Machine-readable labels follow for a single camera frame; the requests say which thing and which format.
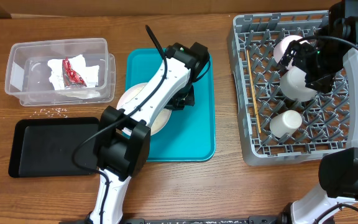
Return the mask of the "white grey bowl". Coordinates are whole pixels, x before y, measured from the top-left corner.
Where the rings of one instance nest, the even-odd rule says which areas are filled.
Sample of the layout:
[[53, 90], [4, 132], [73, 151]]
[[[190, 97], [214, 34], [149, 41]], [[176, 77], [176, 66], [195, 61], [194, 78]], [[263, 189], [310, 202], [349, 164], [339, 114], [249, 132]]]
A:
[[306, 87], [306, 73], [297, 67], [292, 67], [280, 79], [282, 93], [293, 101], [309, 101], [317, 95], [317, 91]]

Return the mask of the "large pink plate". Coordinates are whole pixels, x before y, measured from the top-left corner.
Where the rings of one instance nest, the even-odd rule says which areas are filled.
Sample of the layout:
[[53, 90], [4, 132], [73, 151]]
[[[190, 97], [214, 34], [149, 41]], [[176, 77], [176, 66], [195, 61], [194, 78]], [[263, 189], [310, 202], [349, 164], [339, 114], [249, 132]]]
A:
[[[143, 88], [146, 86], [147, 83], [139, 83], [132, 87], [130, 87], [128, 90], [125, 91], [125, 93], [120, 97], [116, 108], [121, 108], [124, 104], [126, 104], [128, 101], [131, 101], [133, 97], [135, 97]], [[168, 123], [168, 120], [171, 116], [172, 111], [168, 109], [163, 109], [158, 116], [156, 117], [154, 123], [151, 127], [151, 135], [157, 134], [163, 127]]]

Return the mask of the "small pink saucer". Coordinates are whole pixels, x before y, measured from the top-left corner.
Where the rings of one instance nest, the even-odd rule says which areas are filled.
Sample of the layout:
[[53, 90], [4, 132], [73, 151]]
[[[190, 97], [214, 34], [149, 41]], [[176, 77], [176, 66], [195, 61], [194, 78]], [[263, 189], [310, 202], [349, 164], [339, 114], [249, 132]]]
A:
[[282, 39], [275, 46], [275, 48], [273, 50], [273, 57], [277, 63], [278, 68], [286, 68], [287, 70], [294, 70], [297, 72], [301, 71], [298, 67], [292, 65], [292, 62], [293, 62], [292, 60], [286, 67], [284, 67], [283, 65], [280, 65], [280, 61], [281, 61], [282, 57], [284, 56], [284, 53], [285, 53], [286, 49], [288, 48], [290, 42], [292, 42], [294, 40], [300, 40], [300, 39], [302, 39], [302, 37], [299, 35], [289, 35], [289, 36], [285, 37], [284, 39]]

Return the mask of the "white cup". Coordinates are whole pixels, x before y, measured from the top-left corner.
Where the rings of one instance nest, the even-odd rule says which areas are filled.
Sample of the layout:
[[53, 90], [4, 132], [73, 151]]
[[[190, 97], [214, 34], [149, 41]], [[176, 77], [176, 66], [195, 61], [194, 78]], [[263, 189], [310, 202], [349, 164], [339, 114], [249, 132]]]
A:
[[278, 138], [285, 134], [291, 136], [302, 124], [302, 117], [297, 111], [288, 110], [270, 121], [270, 131]]

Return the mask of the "wooden chopstick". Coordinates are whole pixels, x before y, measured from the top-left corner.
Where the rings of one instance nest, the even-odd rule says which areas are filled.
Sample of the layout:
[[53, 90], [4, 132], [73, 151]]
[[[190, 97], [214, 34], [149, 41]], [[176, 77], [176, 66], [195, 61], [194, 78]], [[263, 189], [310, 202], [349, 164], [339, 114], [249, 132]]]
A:
[[252, 94], [254, 114], [255, 114], [256, 123], [257, 123], [257, 130], [258, 130], [258, 133], [261, 134], [262, 130], [260, 127], [259, 111], [257, 108], [257, 100], [256, 100], [256, 96], [255, 96], [254, 82], [253, 82], [253, 78], [252, 78], [251, 61], [250, 61], [249, 51], [247, 49], [246, 49], [246, 58], [247, 58], [247, 66], [248, 66], [247, 71], [249, 72], [250, 89], [251, 89], [251, 94]]

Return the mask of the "red snack wrapper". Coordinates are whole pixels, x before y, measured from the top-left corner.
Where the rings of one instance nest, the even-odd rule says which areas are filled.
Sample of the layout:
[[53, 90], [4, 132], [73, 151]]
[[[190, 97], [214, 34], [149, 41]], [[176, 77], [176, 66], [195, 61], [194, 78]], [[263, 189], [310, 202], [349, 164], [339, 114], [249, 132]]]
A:
[[81, 75], [77, 73], [74, 69], [72, 69], [71, 63], [68, 58], [62, 60], [62, 73], [63, 83], [65, 87], [86, 87], [86, 83], [82, 79]]

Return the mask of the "black tray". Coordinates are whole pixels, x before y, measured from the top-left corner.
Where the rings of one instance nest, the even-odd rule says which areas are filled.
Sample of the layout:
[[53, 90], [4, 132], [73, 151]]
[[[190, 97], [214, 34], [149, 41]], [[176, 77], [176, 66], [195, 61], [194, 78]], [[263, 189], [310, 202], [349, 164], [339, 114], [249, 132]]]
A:
[[98, 131], [99, 119], [22, 119], [14, 130], [8, 174], [12, 178], [90, 175], [72, 155], [81, 142]]

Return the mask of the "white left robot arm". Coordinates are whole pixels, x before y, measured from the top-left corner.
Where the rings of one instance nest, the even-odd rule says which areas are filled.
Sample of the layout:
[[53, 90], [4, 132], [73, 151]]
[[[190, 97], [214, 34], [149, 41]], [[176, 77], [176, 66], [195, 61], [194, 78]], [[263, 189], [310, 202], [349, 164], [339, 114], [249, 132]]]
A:
[[85, 223], [119, 223], [132, 177], [143, 168], [150, 151], [151, 127], [164, 109], [183, 110], [195, 103], [193, 84], [211, 65], [208, 48], [175, 43], [163, 49], [151, 28], [146, 31], [162, 64], [133, 99], [102, 113], [99, 130], [75, 147], [71, 159], [87, 172], [99, 174], [95, 208]]

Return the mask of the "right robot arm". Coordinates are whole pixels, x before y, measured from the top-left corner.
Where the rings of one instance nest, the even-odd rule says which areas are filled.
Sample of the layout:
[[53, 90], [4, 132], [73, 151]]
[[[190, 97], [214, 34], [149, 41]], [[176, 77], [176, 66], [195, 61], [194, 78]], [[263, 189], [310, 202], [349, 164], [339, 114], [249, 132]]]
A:
[[332, 223], [336, 212], [355, 209], [358, 203], [358, 0], [331, 6], [328, 23], [313, 35], [290, 42], [278, 63], [305, 72], [306, 86], [321, 93], [331, 92], [336, 74], [346, 72], [350, 104], [346, 147], [322, 158], [318, 185], [277, 217], [277, 223]]

